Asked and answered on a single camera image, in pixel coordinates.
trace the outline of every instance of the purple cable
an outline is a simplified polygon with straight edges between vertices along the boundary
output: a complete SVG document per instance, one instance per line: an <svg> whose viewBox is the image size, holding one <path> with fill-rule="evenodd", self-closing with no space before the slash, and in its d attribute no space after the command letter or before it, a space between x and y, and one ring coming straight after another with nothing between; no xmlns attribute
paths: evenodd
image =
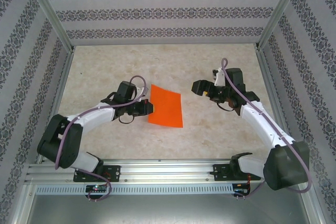
<svg viewBox="0 0 336 224"><path fill-rule="evenodd" d="M80 171L80 172L82 172L82 173L89 174L89 175L91 175L91 176L94 176L94 177L97 177L97 178L100 178L100 179L103 179L103 180L106 181L107 184L109 184L109 191L108 191L108 193L105 194L104 196L101 196L99 199L91 199L91 198L90 198L90 194L92 193L92 191L89 191L89 194L88 194L88 199L89 199L89 201L92 201L92 200L95 201L95 202L97 202L97 201L101 201L101 200L103 200L103 199L106 199L106 198L110 195L110 193L112 192L112 185L111 185L111 183L109 182L109 180L108 180L107 178L104 178L104 177L102 177L102 176L100 176L100 175L98 175L98 174L91 173L91 172L88 172L88 171L86 171L86 170L82 170L82 169L78 169L78 171Z"/></svg>
<svg viewBox="0 0 336 224"><path fill-rule="evenodd" d="M140 97L142 97L145 92L146 92L146 89L147 89L147 84L146 84L146 80L142 77L142 76L133 76L130 80L130 82L132 82L132 80L134 78L140 78L142 79L143 81L143 84L144 84L144 89L142 91L142 93L137 97L137 98L134 98L133 101L131 102L127 102L127 103L124 103L124 104L116 104L116 105L108 105L108 106L102 106L102 107L96 107L96 108L92 108L92 109L89 109L87 111L84 111L82 113L80 113L77 117L75 117L69 124L68 126L66 127L65 131L64 131L64 134L62 136L62 139L61 139L61 143L59 144L59 148L58 148L58 153L57 153L57 157L56 157L56 162L55 162L55 169L57 170L59 168L59 160L61 158L61 153L62 153L62 149L63 149L63 145L64 145L64 141L65 141L65 138L68 134L68 131L70 129L70 127L83 115L86 115L87 113L90 113L92 111L95 111L95 110L102 110L102 109L109 109L109 108L118 108L118 107L124 107L124 106L128 106L130 104L133 104L135 103Z"/></svg>
<svg viewBox="0 0 336 224"><path fill-rule="evenodd" d="M256 107L253 103L251 103L246 96L244 96L232 83L231 79L229 78L225 68L228 64L228 60L226 58L222 59L222 69L225 75L226 80L230 83L231 87L252 107L254 108L259 114L261 114L266 121L269 123L269 125L275 130L275 132L278 134L278 136L281 138L281 140L284 141L284 143L289 147L289 149L293 152L293 154L295 155L295 157L299 160L300 164L302 165L304 171L307 174L307 178L308 178L308 185L305 189L303 190L296 190L296 189L292 189L292 188L288 188L288 190L290 191L294 191L296 193L306 193L309 191L309 189L311 188L312 185L312 178L310 175L310 172L308 170L308 167L306 166L305 162L302 160L302 158L300 157L300 155L295 151L295 149L289 144L289 142L286 140L286 138L281 134L281 132L276 128L276 126L272 123L272 121L268 118L267 115L265 115L258 107Z"/></svg>

